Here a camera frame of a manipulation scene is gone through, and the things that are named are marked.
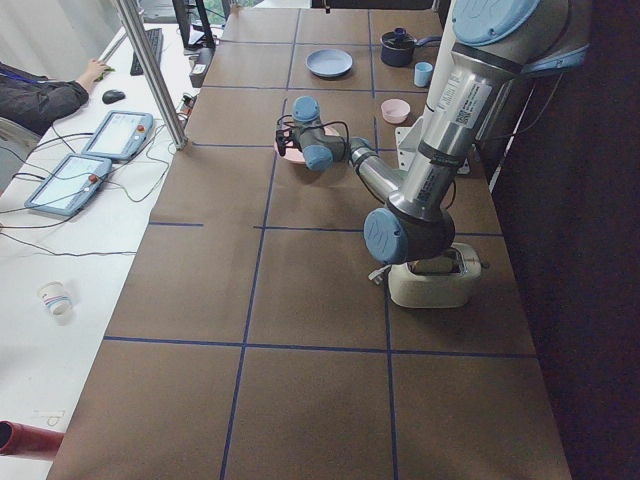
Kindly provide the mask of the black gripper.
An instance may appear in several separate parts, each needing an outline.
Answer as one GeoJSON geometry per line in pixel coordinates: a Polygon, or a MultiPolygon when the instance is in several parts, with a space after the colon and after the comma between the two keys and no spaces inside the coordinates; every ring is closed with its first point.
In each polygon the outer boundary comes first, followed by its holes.
{"type": "Polygon", "coordinates": [[[277,128],[275,132],[275,148],[280,157],[285,158],[287,154],[300,153],[299,128],[286,127],[277,128]]]}

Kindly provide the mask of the person's dark sleeved forearm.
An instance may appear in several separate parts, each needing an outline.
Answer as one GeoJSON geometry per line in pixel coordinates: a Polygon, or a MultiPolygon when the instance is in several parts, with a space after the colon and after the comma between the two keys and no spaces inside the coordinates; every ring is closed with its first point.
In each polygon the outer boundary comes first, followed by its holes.
{"type": "Polygon", "coordinates": [[[76,81],[52,81],[1,64],[1,117],[39,136],[88,100],[88,91],[76,81]]]}

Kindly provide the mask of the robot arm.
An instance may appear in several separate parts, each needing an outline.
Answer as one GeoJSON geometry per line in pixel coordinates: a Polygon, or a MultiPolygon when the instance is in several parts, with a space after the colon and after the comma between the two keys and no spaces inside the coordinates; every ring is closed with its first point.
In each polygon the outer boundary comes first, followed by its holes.
{"type": "Polygon", "coordinates": [[[518,77],[582,64],[591,13],[589,1],[455,2],[449,14],[452,65],[405,175],[384,163],[364,139],[326,134],[319,104],[310,96],[295,100],[290,125],[278,126],[278,152],[293,146],[313,171],[336,161],[353,167],[383,204],[364,223],[367,249],[377,261],[403,264],[438,257],[455,236],[442,200],[501,88],[518,77]]]}

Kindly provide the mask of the person's hand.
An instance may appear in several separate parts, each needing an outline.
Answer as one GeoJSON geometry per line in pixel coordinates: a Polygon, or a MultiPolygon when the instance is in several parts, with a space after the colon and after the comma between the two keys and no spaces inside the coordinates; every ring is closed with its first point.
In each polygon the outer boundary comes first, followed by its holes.
{"type": "Polygon", "coordinates": [[[99,79],[109,71],[109,66],[99,60],[91,59],[83,73],[79,75],[76,82],[90,93],[99,79]]]}

